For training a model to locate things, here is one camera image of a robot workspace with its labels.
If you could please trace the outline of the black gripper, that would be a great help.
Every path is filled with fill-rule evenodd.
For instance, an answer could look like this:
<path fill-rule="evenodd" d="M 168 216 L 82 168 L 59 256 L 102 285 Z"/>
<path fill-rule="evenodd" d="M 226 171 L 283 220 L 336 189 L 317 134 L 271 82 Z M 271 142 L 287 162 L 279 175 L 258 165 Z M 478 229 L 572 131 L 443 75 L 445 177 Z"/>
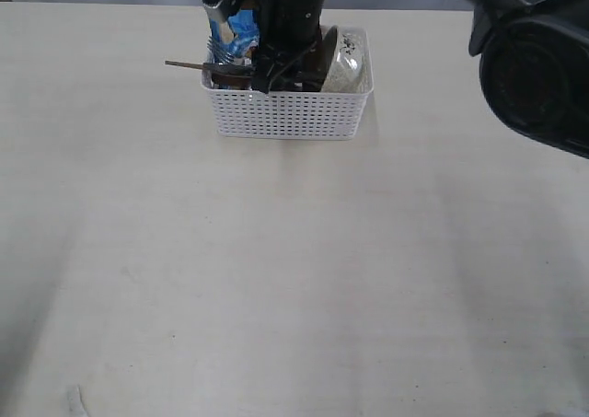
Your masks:
<path fill-rule="evenodd" d="M 268 93 L 296 79 L 296 65 L 316 45 L 325 0 L 269 0 L 260 11 L 260 45 L 251 87 Z"/>

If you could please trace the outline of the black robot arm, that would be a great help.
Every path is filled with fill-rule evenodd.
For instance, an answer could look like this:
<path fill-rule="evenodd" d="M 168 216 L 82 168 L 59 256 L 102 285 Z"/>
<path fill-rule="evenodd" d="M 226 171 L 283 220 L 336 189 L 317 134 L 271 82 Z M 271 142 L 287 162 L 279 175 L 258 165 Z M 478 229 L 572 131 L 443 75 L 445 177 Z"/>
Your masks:
<path fill-rule="evenodd" d="M 494 115 L 521 135 L 588 155 L 588 0 L 466 0 L 468 52 Z M 324 0 L 272 0 L 252 87 L 271 90 L 316 44 Z"/>

